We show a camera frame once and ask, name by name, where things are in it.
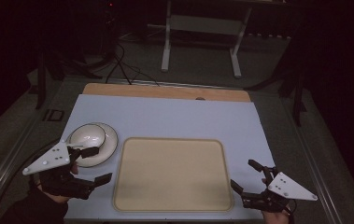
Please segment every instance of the white bowl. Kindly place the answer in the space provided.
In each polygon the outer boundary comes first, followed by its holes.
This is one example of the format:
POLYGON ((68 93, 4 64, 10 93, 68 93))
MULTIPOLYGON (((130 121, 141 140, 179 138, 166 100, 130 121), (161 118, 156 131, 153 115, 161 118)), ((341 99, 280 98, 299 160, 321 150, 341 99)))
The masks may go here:
POLYGON ((95 124, 85 124, 74 130, 69 143, 80 149, 86 147, 100 147, 106 139, 103 128, 95 124))
MULTIPOLYGON (((113 155, 118 146, 118 135, 112 127, 100 122, 89 123, 87 125, 97 125, 101 127, 105 131, 106 140, 104 140, 104 143, 100 146, 100 152, 97 155, 85 159, 81 157, 77 158, 77 164, 80 167, 92 167, 106 161, 113 155)), ((66 140, 69 144, 72 143, 71 136, 72 134, 70 134, 66 140)))

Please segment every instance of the black cable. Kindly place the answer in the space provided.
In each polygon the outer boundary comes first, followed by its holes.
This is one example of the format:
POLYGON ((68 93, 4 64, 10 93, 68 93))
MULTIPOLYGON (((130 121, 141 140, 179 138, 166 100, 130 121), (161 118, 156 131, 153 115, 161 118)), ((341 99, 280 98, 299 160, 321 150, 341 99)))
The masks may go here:
MULTIPOLYGON (((124 47, 122 47, 120 44, 118 44, 118 46, 121 47, 121 56, 120 56, 120 61, 124 58, 124 47)), ((110 76, 112 76, 113 72, 115 71, 115 69, 120 65, 119 61, 116 63, 116 65, 112 68, 112 70, 110 70, 109 74, 106 77, 105 83, 107 83, 110 79, 110 76)))
MULTIPOLYGON (((123 50, 123 52, 125 52, 125 49, 124 49, 124 47, 121 44, 118 43, 118 46, 123 50)), ((139 71, 136 71, 136 70, 133 69, 134 66, 131 66, 131 65, 123 62, 122 59, 120 59, 120 61, 121 61, 122 64, 126 65, 128 68, 130 68, 131 70, 133 70, 133 71, 135 71, 137 73, 137 75, 133 77, 132 81, 134 81, 139 75, 143 75, 143 76, 149 78, 150 80, 152 80, 154 83, 156 83, 157 86, 160 86, 159 83, 157 83, 156 79, 154 79, 153 77, 151 77, 151 76, 149 76, 149 75, 147 75, 145 73, 142 73, 141 69, 138 68, 139 71)))
POLYGON ((118 55, 115 55, 115 59, 116 59, 116 61, 118 61, 118 65, 120 66, 120 69, 121 69, 121 71, 123 73, 123 76, 128 81, 128 84, 133 85, 133 83, 131 83, 130 79, 127 77, 126 73, 124 72, 123 65, 121 65, 121 59, 118 57, 118 55))
POLYGON ((284 208, 284 210, 288 213, 288 223, 289 224, 295 224, 295 216, 293 214, 293 212, 291 212, 291 210, 287 207, 284 208))
POLYGON ((136 71, 136 70, 134 70, 134 67, 135 67, 135 66, 128 65, 127 63, 123 63, 123 64, 126 65, 128 68, 130 68, 131 70, 133 70, 133 71, 135 71, 135 72, 137 73, 137 74, 131 79, 132 82, 134 82, 135 79, 136 79, 137 77, 139 77, 139 75, 142 75, 142 76, 147 77, 147 78, 149 78, 150 80, 152 80, 154 83, 156 83, 157 86, 160 86, 159 83, 157 83, 156 79, 154 79, 153 77, 151 77, 151 76, 149 76, 149 75, 147 75, 147 74, 145 74, 145 73, 142 73, 142 72, 141 72, 141 69, 138 68, 138 71, 136 71))
POLYGON ((8 182, 6 183, 5 188, 3 189, 1 196, 0 196, 0 203, 2 202, 3 197, 5 196, 8 187, 10 187, 10 184, 12 182, 12 180, 14 179, 14 177, 16 176, 16 174, 19 172, 19 170, 24 166, 24 164, 26 162, 28 162, 31 158, 33 158, 35 155, 37 155, 38 153, 40 153, 42 150, 49 150, 48 147, 49 146, 53 146, 54 143, 60 141, 60 138, 54 139, 52 141, 50 141, 49 143, 47 143, 45 146, 41 147, 39 150, 34 151, 34 153, 32 153, 27 159, 25 159, 23 161, 23 163, 19 166, 19 168, 13 173, 13 175, 11 176, 11 178, 8 180, 8 182))
POLYGON ((293 202, 295 203, 295 208, 293 208, 293 211, 291 211, 291 212, 295 213, 296 209, 298 208, 298 203, 294 199, 293 199, 293 202))

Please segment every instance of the standing desk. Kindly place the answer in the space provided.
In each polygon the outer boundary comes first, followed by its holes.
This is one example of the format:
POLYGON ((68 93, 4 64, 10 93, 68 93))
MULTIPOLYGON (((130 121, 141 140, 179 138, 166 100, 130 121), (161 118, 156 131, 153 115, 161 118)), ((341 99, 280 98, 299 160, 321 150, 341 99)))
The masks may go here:
POLYGON ((232 62, 234 77, 242 77, 237 53, 243 40, 248 20, 252 9, 256 8, 288 8, 293 11, 306 11, 311 8, 307 3, 294 3, 294 1, 283 0, 233 0, 220 2, 235 2, 246 8, 244 15, 239 20, 224 20, 215 18, 205 18, 197 16, 179 15, 172 12, 172 0, 167 0, 166 20, 165 20, 165 44, 163 50, 162 71, 167 72, 170 52, 171 52, 171 30, 182 30, 191 32, 201 32, 208 34, 234 35, 236 40, 230 48, 230 59, 232 62))
POLYGON ((260 211, 243 208, 239 195, 234 192, 234 206, 227 212, 121 212, 112 204, 120 152, 123 142, 131 136, 216 138, 225 148, 229 177, 247 192, 262 192, 265 187, 261 182, 262 174, 249 167, 248 160, 268 166, 274 162, 256 109, 245 91, 88 84, 78 97, 62 139, 77 127, 96 121, 112 126, 118 133, 119 144, 114 155, 105 162, 92 168, 79 168, 78 178, 93 180, 109 172, 113 177, 108 184, 97 188, 87 201, 71 199, 66 219, 233 221, 262 218, 260 211), (173 119, 165 119, 169 118, 168 114, 172 114, 173 119), (144 119, 132 120, 133 116, 140 115, 144 119), (216 123, 208 123, 205 117, 216 123), (163 125, 170 127, 169 130, 161 129, 163 125), (178 125, 189 125, 189 129, 181 131, 176 128, 178 125))

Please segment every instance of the table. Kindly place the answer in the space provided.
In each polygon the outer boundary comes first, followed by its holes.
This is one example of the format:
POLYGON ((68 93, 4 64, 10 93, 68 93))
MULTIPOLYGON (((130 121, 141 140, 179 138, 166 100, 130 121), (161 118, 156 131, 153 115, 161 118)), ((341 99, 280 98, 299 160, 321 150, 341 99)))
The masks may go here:
POLYGON ((78 126, 93 121, 111 125, 118 133, 120 143, 111 158, 95 167, 79 169, 78 177, 92 180, 109 172, 114 177, 110 183, 96 189, 89 200, 72 199, 66 219, 168 221, 262 218, 258 210, 244 209, 235 193, 234 207, 230 211, 211 213, 119 212, 111 199, 122 143, 131 136, 217 138, 225 148, 230 178, 248 192, 262 192, 262 174, 248 166, 248 159, 269 166, 274 162, 254 104, 245 91, 89 84, 78 97, 62 138, 66 139, 78 126), (194 100, 196 98, 205 98, 205 101, 194 100), (208 123, 208 118, 217 122, 208 123), (178 125, 189 125, 189 129, 180 130, 178 125))

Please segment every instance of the white plate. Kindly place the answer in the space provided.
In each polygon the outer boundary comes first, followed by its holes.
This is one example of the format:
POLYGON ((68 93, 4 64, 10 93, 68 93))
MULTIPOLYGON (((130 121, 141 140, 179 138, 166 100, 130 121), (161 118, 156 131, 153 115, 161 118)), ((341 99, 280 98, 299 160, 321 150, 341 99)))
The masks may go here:
MULTIPOLYGON (((106 139, 105 142, 100 146, 100 151, 97 155, 87 157, 85 159, 82 159, 81 157, 77 159, 77 164, 78 166, 81 167, 91 167, 91 166, 98 165, 103 161, 106 161, 109 157, 112 156, 112 154, 116 150, 116 146, 118 145, 118 135, 116 134, 115 130, 112 127, 100 122, 94 122, 89 124, 95 124, 100 126, 102 129, 104 129, 106 134, 106 139)), ((70 138, 71 135, 69 135, 66 140, 68 143, 70 143, 70 138)))

